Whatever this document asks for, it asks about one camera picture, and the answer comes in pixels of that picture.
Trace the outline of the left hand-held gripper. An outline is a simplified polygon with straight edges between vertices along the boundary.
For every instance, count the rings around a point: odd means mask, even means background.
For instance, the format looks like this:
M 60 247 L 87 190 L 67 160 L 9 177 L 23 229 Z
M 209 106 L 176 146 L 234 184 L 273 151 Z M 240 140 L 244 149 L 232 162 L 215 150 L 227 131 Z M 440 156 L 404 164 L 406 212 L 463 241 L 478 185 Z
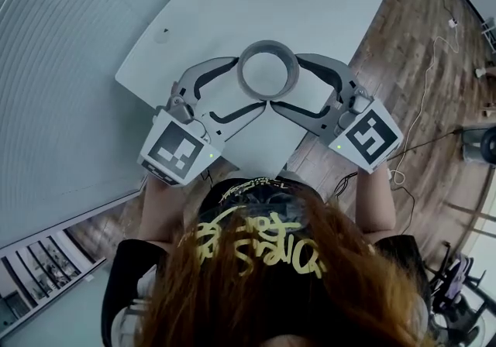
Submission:
M 169 186 L 185 186 L 221 156 L 229 139 L 265 111 L 265 101 L 225 116 L 196 110 L 201 89 L 237 63 L 237 57 L 216 57 L 182 74 L 166 104 L 155 108 L 152 128 L 139 152 L 140 166 Z

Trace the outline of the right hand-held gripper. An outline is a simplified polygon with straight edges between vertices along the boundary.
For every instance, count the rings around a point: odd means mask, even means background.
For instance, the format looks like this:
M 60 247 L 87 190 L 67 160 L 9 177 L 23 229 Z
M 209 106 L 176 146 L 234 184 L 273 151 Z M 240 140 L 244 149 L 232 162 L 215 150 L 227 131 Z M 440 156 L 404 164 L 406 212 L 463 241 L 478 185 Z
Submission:
M 315 53 L 296 54 L 298 64 L 333 87 L 336 101 L 317 113 L 283 101 L 271 101 L 279 115 L 301 126 L 369 174 L 399 147 L 403 134 L 381 100 L 357 84 L 340 60 Z

